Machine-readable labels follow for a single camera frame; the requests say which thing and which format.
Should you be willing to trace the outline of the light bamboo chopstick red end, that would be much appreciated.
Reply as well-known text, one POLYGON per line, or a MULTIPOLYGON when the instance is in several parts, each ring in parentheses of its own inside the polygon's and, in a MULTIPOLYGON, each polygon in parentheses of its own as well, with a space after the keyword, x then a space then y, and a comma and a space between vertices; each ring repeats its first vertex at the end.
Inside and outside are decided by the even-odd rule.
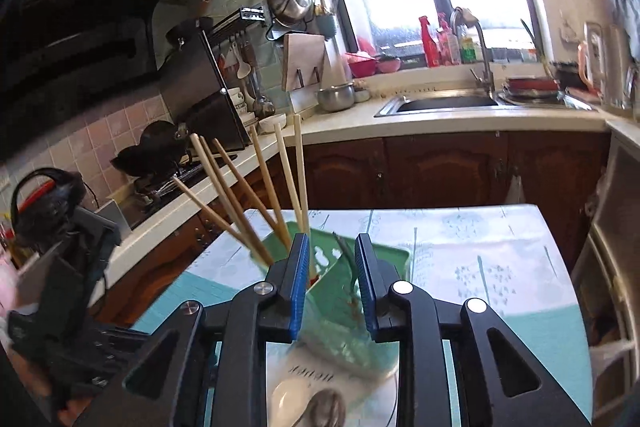
POLYGON ((300 229, 306 233, 310 233, 309 217, 308 217, 308 196, 306 185, 306 170, 304 158, 304 144, 302 135, 302 117, 298 114, 294 116, 294 132, 295 132, 295 152, 296 166, 298 176, 298 199, 300 211, 302 212, 302 225, 300 229))

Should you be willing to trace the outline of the wooden cutting board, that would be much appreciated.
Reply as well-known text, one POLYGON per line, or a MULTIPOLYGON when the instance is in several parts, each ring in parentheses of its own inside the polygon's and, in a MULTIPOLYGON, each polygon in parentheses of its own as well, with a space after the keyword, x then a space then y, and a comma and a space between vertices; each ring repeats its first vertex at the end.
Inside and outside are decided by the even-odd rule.
POLYGON ((320 83, 326 45, 324 37, 290 32, 283 39, 282 89, 292 92, 320 83))

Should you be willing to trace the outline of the black range hood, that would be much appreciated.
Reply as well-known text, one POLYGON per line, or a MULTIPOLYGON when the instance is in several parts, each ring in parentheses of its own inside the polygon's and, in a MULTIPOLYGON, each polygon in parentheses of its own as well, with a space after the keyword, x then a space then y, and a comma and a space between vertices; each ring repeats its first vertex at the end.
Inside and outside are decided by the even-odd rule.
POLYGON ((1 21, 1 157, 157 78, 157 14, 198 0, 14 0, 1 21))

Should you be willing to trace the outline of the small steel pot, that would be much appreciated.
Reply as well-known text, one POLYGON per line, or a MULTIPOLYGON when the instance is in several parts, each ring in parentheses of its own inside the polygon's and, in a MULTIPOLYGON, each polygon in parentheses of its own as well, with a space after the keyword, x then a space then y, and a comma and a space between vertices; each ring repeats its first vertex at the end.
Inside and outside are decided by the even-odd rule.
POLYGON ((341 112, 355 105, 355 87, 352 82, 320 89, 317 92, 318 105, 326 113, 341 112))

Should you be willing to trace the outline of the black dish rack box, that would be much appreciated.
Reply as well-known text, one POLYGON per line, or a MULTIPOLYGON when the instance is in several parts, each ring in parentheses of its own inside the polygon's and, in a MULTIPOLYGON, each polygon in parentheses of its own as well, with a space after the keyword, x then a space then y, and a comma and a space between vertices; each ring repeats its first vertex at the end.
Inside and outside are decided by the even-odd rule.
POLYGON ((158 73, 160 93, 175 124, 184 124, 208 144, 217 140, 227 152, 250 144, 204 31, 180 43, 158 73))

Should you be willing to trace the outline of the pale bamboo chopstick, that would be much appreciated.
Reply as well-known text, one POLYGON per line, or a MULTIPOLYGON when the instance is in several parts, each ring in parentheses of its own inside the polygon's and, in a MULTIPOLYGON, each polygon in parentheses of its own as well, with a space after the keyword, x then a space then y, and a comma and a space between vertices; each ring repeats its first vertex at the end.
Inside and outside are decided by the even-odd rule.
POLYGON ((247 247, 264 265, 272 265, 272 259, 268 251, 265 250, 262 243, 258 242, 252 227, 246 227, 247 221, 244 218, 233 219, 232 222, 236 225, 236 228, 233 228, 229 222, 224 220, 224 218, 219 216, 209 205, 206 205, 205 202, 199 199, 198 196, 176 176, 172 177, 172 181, 180 188, 183 194, 186 194, 186 196, 202 210, 202 213, 204 213, 216 227, 229 233, 237 242, 247 247))

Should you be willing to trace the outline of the red spray bottle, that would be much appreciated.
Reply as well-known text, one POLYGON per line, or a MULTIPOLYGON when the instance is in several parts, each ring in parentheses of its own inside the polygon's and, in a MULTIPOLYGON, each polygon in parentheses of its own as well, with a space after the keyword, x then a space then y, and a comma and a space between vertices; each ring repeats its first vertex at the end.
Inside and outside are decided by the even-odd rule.
POLYGON ((426 15, 419 17, 421 40, 423 44, 423 51, 426 58, 426 64, 429 68, 439 66, 439 50, 436 42, 434 41, 430 33, 430 23, 426 15))

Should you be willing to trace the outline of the white ceramic soup spoon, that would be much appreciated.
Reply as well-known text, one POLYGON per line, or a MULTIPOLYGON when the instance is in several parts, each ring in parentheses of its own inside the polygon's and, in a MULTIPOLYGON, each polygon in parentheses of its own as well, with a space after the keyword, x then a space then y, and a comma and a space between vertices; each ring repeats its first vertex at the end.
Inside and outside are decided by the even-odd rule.
POLYGON ((303 378, 288 378, 274 388, 269 402, 269 426, 290 427, 302 417, 312 396, 303 378))

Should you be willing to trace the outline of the large steel spoon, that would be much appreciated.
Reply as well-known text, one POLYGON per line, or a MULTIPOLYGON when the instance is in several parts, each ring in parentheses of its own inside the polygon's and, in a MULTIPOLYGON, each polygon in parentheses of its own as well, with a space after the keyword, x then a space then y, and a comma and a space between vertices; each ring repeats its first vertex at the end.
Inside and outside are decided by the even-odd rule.
POLYGON ((343 396, 335 389, 322 389, 312 396, 294 426, 342 427, 345 419, 343 396))

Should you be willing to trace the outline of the dark brown chopstick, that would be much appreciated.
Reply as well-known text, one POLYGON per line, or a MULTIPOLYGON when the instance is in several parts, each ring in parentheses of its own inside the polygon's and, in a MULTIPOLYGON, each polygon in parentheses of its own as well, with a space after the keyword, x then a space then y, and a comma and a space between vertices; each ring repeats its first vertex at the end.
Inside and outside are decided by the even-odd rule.
POLYGON ((248 182, 245 180, 244 176, 242 176, 242 174, 239 172, 238 168, 235 167, 228 153, 224 150, 220 142, 217 139, 213 139, 213 144, 215 145, 219 155, 222 157, 226 165, 229 167, 230 171, 233 173, 233 176, 235 176, 236 183, 239 184, 239 186, 242 188, 242 191, 248 197, 250 202, 260 212, 262 217, 267 221, 268 225, 270 225, 271 230, 277 234, 279 239, 284 239, 284 235, 279 225, 279 222, 273 217, 271 217, 266 206, 259 199, 259 197, 255 193, 255 191, 252 189, 250 184, 248 184, 248 182))

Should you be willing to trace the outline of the steel kitchen sink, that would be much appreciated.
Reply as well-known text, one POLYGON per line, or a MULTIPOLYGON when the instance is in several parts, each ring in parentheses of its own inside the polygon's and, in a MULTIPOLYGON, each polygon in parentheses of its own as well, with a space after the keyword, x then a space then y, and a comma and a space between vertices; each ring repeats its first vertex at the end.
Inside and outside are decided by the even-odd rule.
POLYGON ((403 94, 392 98, 375 118, 404 116, 458 108, 495 107, 498 103, 483 90, 442 90, 403 94))

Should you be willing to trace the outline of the green perforated utensil holder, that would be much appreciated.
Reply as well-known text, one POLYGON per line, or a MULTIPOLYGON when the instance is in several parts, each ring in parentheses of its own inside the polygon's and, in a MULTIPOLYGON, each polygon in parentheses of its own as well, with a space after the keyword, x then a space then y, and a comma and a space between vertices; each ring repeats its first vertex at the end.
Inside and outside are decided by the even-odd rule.
POLYGON ((299 340, 319 358, 384 381, 397 369, 398 348, 375 343, 364 324, 355 239, 312 229, 309 245, 318 279, 306 292, 299 340))

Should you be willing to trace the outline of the yellow bamboo chopstick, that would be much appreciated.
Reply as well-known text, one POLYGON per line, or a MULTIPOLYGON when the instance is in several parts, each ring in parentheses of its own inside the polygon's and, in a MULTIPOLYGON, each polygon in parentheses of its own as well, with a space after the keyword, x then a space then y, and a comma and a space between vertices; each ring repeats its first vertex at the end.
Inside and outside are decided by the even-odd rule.
POLYGON ((272 256, 267 251, 266 247, 262 245, 262 242, 258 239, 250 222, 244 217, 244 211, 240 206, 238 200, 235 198, 228 187, 224 176, 221 174, 215 161, 212 161, 213 156, 206 152, 204 141, 195 133, 190 135, 190 141, 194 147, 201 164, 204 167, 207 176, 209 176, 210 182, 218 195, 218 199, 221 201, 222 207, 226 210, 227 215, 232 220, 237 232, 233 233, 233 236, 238 236, 243 244, 250 250, 250 252, 260 259, 264 265, 273 264, 272 256))

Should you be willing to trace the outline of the steel faucet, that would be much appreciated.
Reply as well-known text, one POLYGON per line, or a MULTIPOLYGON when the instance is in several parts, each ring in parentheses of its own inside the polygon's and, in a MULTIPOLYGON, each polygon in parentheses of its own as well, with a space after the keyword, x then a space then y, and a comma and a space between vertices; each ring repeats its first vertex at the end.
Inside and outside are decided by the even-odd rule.
POLYGON ((451 12, 449 25, 458 40, 461 60, 469 63, 471 51, 474 51, 475 60, 483 64, 483 72, 480 76, 474 70, 471 72, 489 98, 495 98, 495 77, 491 70, 490 57, 480 20, 469 9, 456 6, 451 12))

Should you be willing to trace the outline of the teal patterned tablecloth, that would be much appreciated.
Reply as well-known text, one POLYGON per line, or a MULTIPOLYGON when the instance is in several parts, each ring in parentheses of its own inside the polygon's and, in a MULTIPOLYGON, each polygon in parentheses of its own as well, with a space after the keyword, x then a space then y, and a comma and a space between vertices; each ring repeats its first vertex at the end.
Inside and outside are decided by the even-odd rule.
MULTIPOLYGON (((582 314, 558 246, 534 205, 431 210, 311 210, 329 234, 314 246, 316 268, 340 257, 331 235, 368 233, 372 243, 407 251, 409 281, 450 303, 486 301, 575 401, 591 423, 592 376, 582 314)), ((152 333, 186 299, 208 306, 261 280, 261 269, 230 236, 216 239, 180 274, 134 329, 152 333)), ((346 426, 395 426, 397 379, 349 400, 346 426)))

